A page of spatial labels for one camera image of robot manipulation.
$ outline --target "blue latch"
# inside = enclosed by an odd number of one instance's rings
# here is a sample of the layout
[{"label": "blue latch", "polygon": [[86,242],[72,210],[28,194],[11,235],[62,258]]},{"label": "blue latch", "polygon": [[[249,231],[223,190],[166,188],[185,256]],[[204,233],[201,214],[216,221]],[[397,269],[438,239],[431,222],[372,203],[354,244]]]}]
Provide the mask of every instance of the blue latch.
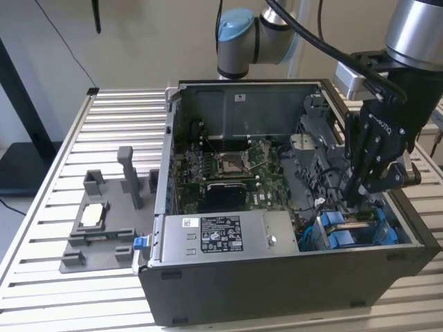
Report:
[{"label": "blue latch", "polygon": [[142,250],[147,248],[147,237],[136,237],[133,244],[134,250]]}]

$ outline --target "white label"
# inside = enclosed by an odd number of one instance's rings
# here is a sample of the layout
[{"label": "white label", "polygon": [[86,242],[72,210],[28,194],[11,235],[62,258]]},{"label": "white label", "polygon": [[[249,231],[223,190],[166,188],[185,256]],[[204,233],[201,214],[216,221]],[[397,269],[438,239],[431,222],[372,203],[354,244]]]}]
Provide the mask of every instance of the white label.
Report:
[{"label": "white label", "polygon": [[234,95],[234,101],[235,102],[244,102],[245,100],[246,100],[246,95],[245,94]]},{"label": "white label", "polygon": [[199,227],[199,218],[183,218],[183,227]]}]

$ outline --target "black cable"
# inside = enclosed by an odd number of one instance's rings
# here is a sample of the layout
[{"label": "black cable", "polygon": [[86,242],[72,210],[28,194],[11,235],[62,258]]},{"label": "black cable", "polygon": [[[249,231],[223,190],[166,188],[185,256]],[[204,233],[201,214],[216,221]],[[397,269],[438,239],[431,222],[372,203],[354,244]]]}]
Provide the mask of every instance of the black cable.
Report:
[{"label": "black cable", "polygon": [[68,48],[68,51],[70,52],[72,58],[75,60],[75,62],[77,62],[77,64],[80,66],[80,68],[84,71],[84,73],[87,75],[87,77],[91,80],[91,83],[94,85],[94,87],[97,87],[97,84],[92,80],[91,76],[88,74],[88,72],[86,71],[86,69],[84,69],[84,67],[82,66],[82,64],[77,60],[77,58],[75,57],[73,51],[71,50],[71,48],[69,47],[68,43],[66,42],[66,40],[64,40],[62,34],[60,33],[60,31],[55,27],[54,23],[51,21],[51,19],[49,18],[49,16],[46,14],[46,12],[44,11],[42,5],[40,5],[40,3],[38,2],[38,0],[34,0],[35,3],[37,4],[37,6],[39,6],[40,10],[43,12],[43,15],[46,17],[46,19],[48,20],[48,22],[53,26],[55,32],[60,36],[60,38],[62,39],[64,45]]},{"label": "black cable", "polygon": [[6,204],[6,203],[3,201],[3,199],[0,199],[0,203],[3,204],[3,205],[5,206],[5,208],[7,208],[7,209],[9,209],[9,210],[11,210],[11,211],[14,211],[14,212],[16,212],[16,213],[20,213],[22,216],[26,216],[26,213],[24,213],[24,212],[22,212],[22,211],[20,211],[20,210],[14,209],[13,207],[10,207],[8,204]]},{"label": "black cable", "polygon": [[223,0],[219,2],[219,10],[217,12],[217,19],[215,20],[215,51],[219,52],[219,28],[220,19],[222,18]]},{"label": "black cable", "polygon": [[311,182],[314,178],[316,178],[317,183],[318,183],[322,176],[324,176],[325,174],[328,174],[330,172],[343,172],[343,170],[338,167],[335,167],[335,166],[328,167],[328,168],[324,169],[323,171],[320,171],[319,173],[316,173],[313,176],[311,176],[309,178],[309,180],[307,181],[307,184],[310,186]]},{"label": "black cable", "polygon": [[307,30],[304,26],[299,24],[278,2],[275,0],[266,0],[268,5],[289,25],[291,28],[298,33],[302,38],[309,42],[312,46],[316,47],[318,50],[328,54],[335,60],[342,62],[344,65],[353,69],[357,73],[363,75],[368,79],[369,82],[375,84],[378,87],[384,88],[391,94],[395,95],[400,102],[405,103],[407,100],[406,93],[396,84],[387,80],[386,78],[380,76],[377,72],[372,70],[370,67],[362,64],[360,61],[350,57],[348,54],[341,52],[335,47],[325,43]]},{"label": "black cable", "polygon": [[318,11],[317,11],[317,30],[318,30],[318,38],[320,38],[320,40],[322,42],[325,41],[325,39],[323,38],[323,29],[321,28],[321,12],[323,9],[323,0],[320,0],[318,2]]},{"label": "black cable", "polygon": [[437,145],[438,145],[438,143],[434,143],[434,145],[432,146],[431,154],[429,155],[431,158],[434,157],[435,150],[437,149]]}]

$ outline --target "metal slat surface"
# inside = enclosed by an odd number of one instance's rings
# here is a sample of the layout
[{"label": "metal slat surface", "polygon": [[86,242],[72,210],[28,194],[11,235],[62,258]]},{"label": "metal slat surface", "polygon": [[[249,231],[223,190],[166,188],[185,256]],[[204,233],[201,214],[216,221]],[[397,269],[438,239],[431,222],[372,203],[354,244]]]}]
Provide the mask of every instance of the metal slat surface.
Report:
[{"label": "metal slat surface", "polygon": [[[121,145],[134,148],[140,175],[159,166],[165,120],[163,90],[101,91],[89,98],[66,138],[66,149],[42,186],[39,201],[17,234],[0,286],[5,331],[161,331],[131,269],[61,274],[66,246],[88,169],[122,178]],[[360,102],[347,102],[358,111]],[[443,244],[443,175],[420,147],[412,159],[422,184],[404,192]],[[199,326],[209,331],[440,331],[443,327],[443,252],[418,276],[396,281],[372,308],[273,317]],[[171,331],[196,331],[187,326]]]}]

